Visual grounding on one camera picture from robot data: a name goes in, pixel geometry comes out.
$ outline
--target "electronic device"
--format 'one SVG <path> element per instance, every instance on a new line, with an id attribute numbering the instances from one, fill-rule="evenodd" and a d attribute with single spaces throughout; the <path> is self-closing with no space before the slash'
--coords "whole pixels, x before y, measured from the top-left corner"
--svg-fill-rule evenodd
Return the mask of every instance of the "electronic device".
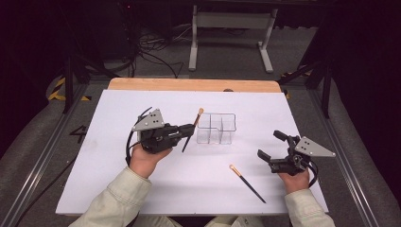
<path id="1" fill-rule="evenodd" d="M 158 153 L 165 149 L 176 147 L 183 138 L 194 134 L 195 125 L 193 124 L 171 126 L 165 123 L 159 109 L 144 115 L 150 109 L 151 107 L 138 116 L 138 120 L 130 132 L 126 147 L 128 165 L 130 165 L 131 161 L 130 148 L 137 144 L 141 144 L 142 148 L 149 153 Z M 137 132 L 137 142 L 130 146 L 131 138 L 135 131 Z"/>
<path id="2" fill-rule="evenodd" d="M 306 137 L 290 136 L 280 131 L 274 131 L 273 135 L 288 142 L 288 156 L 284 159 L 271 159 L 261 149 L 257 151 L 257 156 L 269 164 L 272 173 L 287 173 L 294 176 L 309 167 L 315 175 L 309 186 L 316 182 L 318 175 L 318 167 L 311 157 L 336 157 L 336 153 Z"/>

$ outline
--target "beige jacket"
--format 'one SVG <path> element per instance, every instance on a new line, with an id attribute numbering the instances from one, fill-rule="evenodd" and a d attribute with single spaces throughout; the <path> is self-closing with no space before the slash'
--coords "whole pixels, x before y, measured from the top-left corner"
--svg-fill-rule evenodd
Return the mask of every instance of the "beige jacket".
<path id="1" fill-rule="evenodd" d="M 148 179 L 126 167 L 91 203 L 88 210 L 70 227 L 127 226 L 138 214 L 151 187 Z M 331 227 L 333 219 L 325 214 L 309 189 L 285 196 L 293 227 Z M 141 217 L 135 227 L 181 227 L 168 217 Z M 206 227 L 263 227 L 259 217 L 216 217 Z"/>

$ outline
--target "wrist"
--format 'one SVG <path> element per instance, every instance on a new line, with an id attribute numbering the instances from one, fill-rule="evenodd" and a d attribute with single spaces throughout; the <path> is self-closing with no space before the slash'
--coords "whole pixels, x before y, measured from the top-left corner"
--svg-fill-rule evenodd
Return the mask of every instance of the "wrist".
<path id="1" fill-rule="evenodd" d="M 139 176 L 147 179 L 156 168 L 156 164 L 151 162 L 131 162 L 130 169 Z"/>

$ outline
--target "chair leg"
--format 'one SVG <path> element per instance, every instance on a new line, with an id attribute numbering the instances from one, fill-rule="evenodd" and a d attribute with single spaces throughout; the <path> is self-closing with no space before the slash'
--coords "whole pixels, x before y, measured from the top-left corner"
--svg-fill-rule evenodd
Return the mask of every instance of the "chair leg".
<path id="1" fill-rule="evenodd" d="M 198 8 L 194 6 L 194 12 L 192 16 L 192 44 L 191 53 L 189 54 L 189 71 L 195 71 L 197 69 L 197 56 L 198 56 L 198 40 L 197 40 L 197 14 Z"/>
<path id="2" fill-rule="evenodd" d="M 273 9 L 270 14 L 268 26 L 266 28 L 265 40 L 263 42 L 258 42 L 260 55 L 262 56 L 262 61 L 263 61 L 263 64 L 265 65 L 265 69 L 266 69 L 267 73 L 273 72 L 273 67 L 271 66 L 270 58 L 269 58 L 268 51 L 266 50 L 266 48 L 268 46 L 268 42 L 270 39 L 271 31 L 274 26 L 274 21 L 275 21 L 276 15 L 277 15 L 277 9 Z"/>

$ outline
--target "metal bracket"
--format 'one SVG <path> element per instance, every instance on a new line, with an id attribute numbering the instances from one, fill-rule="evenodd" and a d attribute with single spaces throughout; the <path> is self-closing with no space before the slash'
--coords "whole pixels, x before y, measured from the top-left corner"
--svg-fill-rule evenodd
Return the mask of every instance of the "metal bracket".
<path id="1" fill-rule="evenodd" d="M 304 136 L 295 147 L 295 150 L 310 157 L 336 157 L 336 153 L 320 146 Z"/>

